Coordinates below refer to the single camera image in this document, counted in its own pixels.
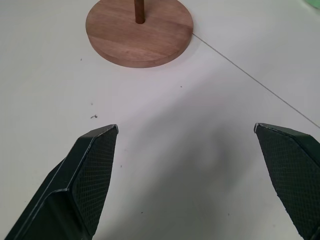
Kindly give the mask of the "green object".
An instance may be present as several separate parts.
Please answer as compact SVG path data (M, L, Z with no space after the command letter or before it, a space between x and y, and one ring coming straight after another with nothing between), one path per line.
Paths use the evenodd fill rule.
M320 0L305 0L305 2L320 11Z

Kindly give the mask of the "round wooden peg stand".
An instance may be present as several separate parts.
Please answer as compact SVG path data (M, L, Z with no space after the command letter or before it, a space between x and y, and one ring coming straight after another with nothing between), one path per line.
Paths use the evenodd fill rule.
M179 0L99 0L85 29L104 59L130 68L151 68L179 57L190 44L194 23Z

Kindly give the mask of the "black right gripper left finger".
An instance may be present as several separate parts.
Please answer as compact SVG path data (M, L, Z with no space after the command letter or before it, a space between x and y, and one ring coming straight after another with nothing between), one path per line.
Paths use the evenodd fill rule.
M118 133L111 124L80 136L4 240L92 240L110 186Z

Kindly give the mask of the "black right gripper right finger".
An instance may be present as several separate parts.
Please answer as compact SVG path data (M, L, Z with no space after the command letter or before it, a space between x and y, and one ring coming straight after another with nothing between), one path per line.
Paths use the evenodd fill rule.
M320 142L286 127L256 123L273 188L303 240L320 240Z

